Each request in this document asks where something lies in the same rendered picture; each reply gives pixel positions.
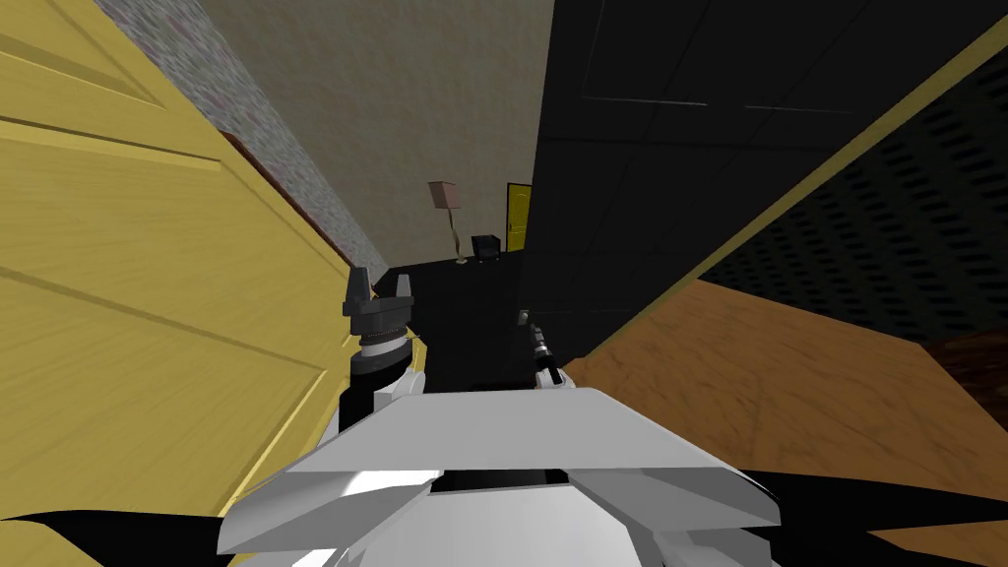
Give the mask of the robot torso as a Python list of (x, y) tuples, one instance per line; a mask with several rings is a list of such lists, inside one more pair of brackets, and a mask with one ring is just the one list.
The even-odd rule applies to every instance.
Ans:
[(224, 516), (289, 567), (780, 567), (759, 483), (595, 389), (407, 395)]

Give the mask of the floor lamp with pink shade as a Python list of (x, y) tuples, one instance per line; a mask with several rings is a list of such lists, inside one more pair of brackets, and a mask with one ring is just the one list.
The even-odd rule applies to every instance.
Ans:
[(434, 207), (438, 210), (447, 211), (449, 226), (451, 228), (455, 253), (457, 256), (456, 262), (459, 265), (464, 265), (467, 262), (467, 259), (461, 249), (461, 239), (456, 230), (453, 216), (453, 211), (461, 207), (458, 198), (457, 186), (454, 183), (447, 183), (447, 181), (430, 181), (430, 183), (427, 183), (427, 187), (430, 190)]

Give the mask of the small yellow door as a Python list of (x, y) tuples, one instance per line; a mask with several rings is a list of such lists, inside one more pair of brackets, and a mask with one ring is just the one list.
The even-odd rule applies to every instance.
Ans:
[(505, 250), (519, 251), (526, 246), (532, 186), (507, 184), (507, 230)]

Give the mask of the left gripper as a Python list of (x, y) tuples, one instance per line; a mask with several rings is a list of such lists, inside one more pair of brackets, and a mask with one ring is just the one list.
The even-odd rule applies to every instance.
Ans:
[(410, 322), (413, 306), (408, 274), (397, 277), (395, 297), (372, 298), (368, 269), (350, 269), (343, 315), (350, 320), (351, 335), (364, 337), (403, 329)]

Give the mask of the large yellow wooden door leaf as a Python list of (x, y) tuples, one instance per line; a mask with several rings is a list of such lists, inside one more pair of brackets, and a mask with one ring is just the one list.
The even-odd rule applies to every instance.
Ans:
[(311, 451), (347, 262), (93, 0), (0, 0), (0, 567), (49, 511), (216, 518)]

